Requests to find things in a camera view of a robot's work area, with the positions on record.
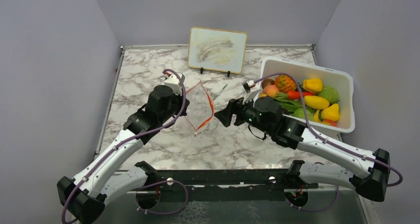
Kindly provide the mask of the clear zip bag orange zipper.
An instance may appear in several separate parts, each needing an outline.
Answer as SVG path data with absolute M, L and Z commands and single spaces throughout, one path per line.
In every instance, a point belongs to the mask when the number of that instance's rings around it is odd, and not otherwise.
M 195 86 L 187 90 L 186 98 L 190 103 L 185 118 L 194 131 L 194 137 L 197 137 L 199 131 L 204 128 L 214 116 L 213 100 L 201 80 Z

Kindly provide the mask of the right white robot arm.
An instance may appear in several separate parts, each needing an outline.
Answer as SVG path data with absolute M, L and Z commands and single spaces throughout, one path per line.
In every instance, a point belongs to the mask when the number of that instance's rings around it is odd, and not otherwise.
M 390 155 L 386 150 L 364 150 L 322 134 L 305 122 L 284 116 L 280 104 L 271 97 L 246 103 L 243 99 L 231 99 L 214 116 L 225 127 L 232 124 L 235 116 L 235 126 L 247 123 L 282 147 L 305 151 L 333 163 L 331 166 L 299 163 L 286 173 L 286 182 L 293 188 L 303 183 L 325 183 L 355 190 L 371 201 L 385 200 L 390 175 Z

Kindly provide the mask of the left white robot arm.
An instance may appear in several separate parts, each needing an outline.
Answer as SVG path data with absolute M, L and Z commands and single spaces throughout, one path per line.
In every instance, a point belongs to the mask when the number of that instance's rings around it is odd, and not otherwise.
M 164 83 L 154 87 L 148 101 L 128 120 L 114 141 L 92 163 L 79 173 L 62 177 L 57 183 L 62 222 L 66 214 L 75 218 L 71 223 L 92 224 L 116 198 L 135 188 L 145 190 L 162 184 L 157 171 L 147 162 L 139 162 L 121 175 L 114 173 L 152 137 L 186 115 L 189 101 L 182 83 Z

